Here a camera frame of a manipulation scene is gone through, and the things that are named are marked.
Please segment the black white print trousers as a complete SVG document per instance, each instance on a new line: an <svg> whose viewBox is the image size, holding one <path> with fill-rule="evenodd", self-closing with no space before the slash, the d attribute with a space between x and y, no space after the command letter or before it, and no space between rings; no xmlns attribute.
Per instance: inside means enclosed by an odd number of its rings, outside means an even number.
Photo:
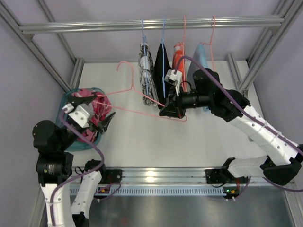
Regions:
<svg viewBox="0 0 303 227"><path fill-rule="evenodd" d="M153 78L154 64L147 42L140 44L138 67L141 91L143 93L143 103L148 106L156 106L158 104L158 95Z"/></svg>

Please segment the pink camouflage trousers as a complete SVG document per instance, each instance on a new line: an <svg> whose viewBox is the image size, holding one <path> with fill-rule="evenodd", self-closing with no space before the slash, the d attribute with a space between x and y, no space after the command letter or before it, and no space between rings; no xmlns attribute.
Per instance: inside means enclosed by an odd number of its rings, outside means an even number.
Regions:
<svg viewBox="0 0 303 227"><path fill-rule="evenodd" d="M85 96L91 96L93 94L97 95L97 98L94 102L90 103L89 106L93 108L94 113L99 114L102 117L102 120L104 120L110 113L112 107L108 97L104 95L104 92L99 88L83 88L83 89L73 89L67 94L67 98L70 96L76 96L76 97L85 97ZM88 140L90 140L93 143L97 143L100 140L101 134L94 134L94 135L83 135Z"/></svg>

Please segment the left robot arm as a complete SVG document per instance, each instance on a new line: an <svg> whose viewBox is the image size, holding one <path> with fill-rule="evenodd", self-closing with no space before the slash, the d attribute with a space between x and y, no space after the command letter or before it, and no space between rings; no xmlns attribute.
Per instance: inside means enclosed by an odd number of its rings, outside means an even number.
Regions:
<svg viewBox="0 0 303 227"><path fill-rule="evenodd" d="M70 96L60 113L63 127L43 120L33 128L33 146L39 153L36 172L50 227L89 226L91 203L95 199L97 186L107 176L107 170L103 153L83 133L90 129L105 133L115 115L111 113L97 125L93 123L95 111L91 103L99 95L93 92L87 96ZM67 149L78 138L92 146L102 159L88 161L84 172L72 177L73 154Z"/></svg>

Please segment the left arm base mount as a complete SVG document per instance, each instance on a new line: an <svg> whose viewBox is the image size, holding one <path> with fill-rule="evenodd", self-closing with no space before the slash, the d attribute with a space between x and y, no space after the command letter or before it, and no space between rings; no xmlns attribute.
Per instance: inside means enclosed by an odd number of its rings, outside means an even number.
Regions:
<svg viewBox="0 0 303 227"><path fill-rule="evenodd" d="M122 169L107 169L101 171L101 180L99 184L119 183L122 180Z"/></svg>

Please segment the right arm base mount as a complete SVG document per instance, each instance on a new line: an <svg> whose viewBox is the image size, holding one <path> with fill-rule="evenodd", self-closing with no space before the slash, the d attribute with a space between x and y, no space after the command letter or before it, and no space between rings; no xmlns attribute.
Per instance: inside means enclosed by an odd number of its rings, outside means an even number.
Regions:
<svg viewBox="0 0 303 227"><path fill-rule="evenodd" d="M234 177L226 169L215 168L205 170L205 177L207 184L214 185L215 187L222 187L226 184L246 184L248 177Z"/></svg>

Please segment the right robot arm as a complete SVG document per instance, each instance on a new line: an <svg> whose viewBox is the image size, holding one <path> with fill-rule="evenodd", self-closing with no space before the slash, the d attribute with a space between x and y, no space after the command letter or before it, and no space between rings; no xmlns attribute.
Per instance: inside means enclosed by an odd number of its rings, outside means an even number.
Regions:
<svg viewBox="0 0 303 227"><path fill-rule="evenodd" d="M275 130L240 92L223 88L218 73L205 68L197 70L195 88L189 92L182 89L181 78L180 71L168 70L164 80L172 87L160 116L182 119L187 109L208 107L213 115L238 128L265 152L256 158L228 158L211 173L208 183L262 177L285 186L297 176L303 162L302 145L289 141Z"/></svg>

